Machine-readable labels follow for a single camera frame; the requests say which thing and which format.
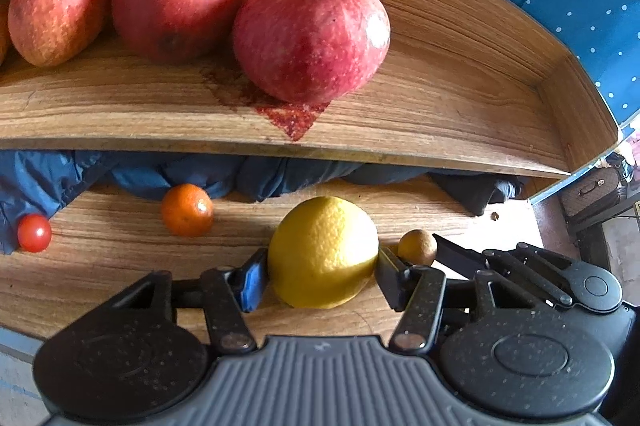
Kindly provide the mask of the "small brown nut fruit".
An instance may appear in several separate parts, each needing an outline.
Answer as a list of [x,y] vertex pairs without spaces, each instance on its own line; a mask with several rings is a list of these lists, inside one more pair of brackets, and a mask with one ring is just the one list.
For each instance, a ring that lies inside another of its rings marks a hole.
[[430,232],[414,229],[399,240],[397,256],[410,264],[431,266],[436,259],[437,242]]

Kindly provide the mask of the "yellow lemon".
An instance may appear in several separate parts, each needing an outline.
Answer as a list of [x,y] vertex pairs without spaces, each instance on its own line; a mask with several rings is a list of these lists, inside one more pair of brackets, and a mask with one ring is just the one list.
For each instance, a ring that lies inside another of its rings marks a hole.
[[332,309],[369,283],[378,256],[371,217],[344,198],[318,196],[294,207],[274,231],[268,274],[285,304]]

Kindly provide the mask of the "orange tangerine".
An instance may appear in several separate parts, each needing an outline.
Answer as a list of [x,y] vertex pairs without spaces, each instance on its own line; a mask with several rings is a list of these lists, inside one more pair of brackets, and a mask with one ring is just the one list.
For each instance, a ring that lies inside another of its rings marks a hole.
[[207,233],[214,222],[214,205],[199,186],[183,183],[169,189],[160,202],[160,216],[173,235],[195,238]]

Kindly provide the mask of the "cherry tomato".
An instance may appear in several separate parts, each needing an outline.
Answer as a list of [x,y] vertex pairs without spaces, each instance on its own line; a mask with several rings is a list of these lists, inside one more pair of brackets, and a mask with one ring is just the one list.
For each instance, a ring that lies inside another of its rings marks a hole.
[[23,217],[17,227],[17,242],[22,250],[41,253],[50,244],[52,236],[49,220],[38,214]]

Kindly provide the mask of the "curved wooden shelf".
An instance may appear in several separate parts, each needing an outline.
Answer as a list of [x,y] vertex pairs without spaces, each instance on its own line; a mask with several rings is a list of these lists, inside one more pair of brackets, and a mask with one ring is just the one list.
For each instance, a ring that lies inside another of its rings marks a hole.
[[506,0],[382,0],[386,60],[367,86],[285,128],[224,54],[153,63],[104,33],[57,68],[9,56],[1,143],[309,156],[563,178],[616,145],[579,61]]

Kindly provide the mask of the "dark blue jacket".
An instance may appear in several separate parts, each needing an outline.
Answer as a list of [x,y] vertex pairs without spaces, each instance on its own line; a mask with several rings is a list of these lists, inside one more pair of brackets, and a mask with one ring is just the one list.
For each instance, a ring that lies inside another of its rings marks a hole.
[[1,153],[1,250],[17,250],[17,225],[28,214],[52,217],[96,183],[111,183],[139,198],[161,200],[191,183],[211,198],[236,191],[253,202],[343,179],[384,186],[423,175],[474,216],[489,204],[517,198],[518,176],[344,160],[168,152],[4,150]]

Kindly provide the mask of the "small red apple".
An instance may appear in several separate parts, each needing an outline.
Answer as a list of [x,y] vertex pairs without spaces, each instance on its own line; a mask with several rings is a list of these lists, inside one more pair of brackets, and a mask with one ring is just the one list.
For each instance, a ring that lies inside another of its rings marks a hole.
[[232,47],[266,94],[323,104],[370,82],[390,48],[390,18],[380,0],[247,0]]

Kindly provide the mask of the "orange red apple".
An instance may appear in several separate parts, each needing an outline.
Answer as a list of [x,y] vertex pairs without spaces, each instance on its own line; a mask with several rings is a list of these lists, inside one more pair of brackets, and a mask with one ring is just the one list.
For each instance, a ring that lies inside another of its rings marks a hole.
[[111,0],[10,0],[8,29],[30,64],[62,64],[88,47],[110,17]]

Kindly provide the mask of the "pale red apple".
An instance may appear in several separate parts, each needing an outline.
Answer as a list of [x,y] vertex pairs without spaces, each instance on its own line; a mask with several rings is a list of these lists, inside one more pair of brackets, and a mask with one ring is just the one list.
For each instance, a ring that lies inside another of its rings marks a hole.
[[0,0],[0,64],[3,63],[11,45],[8,27],[9,0]]

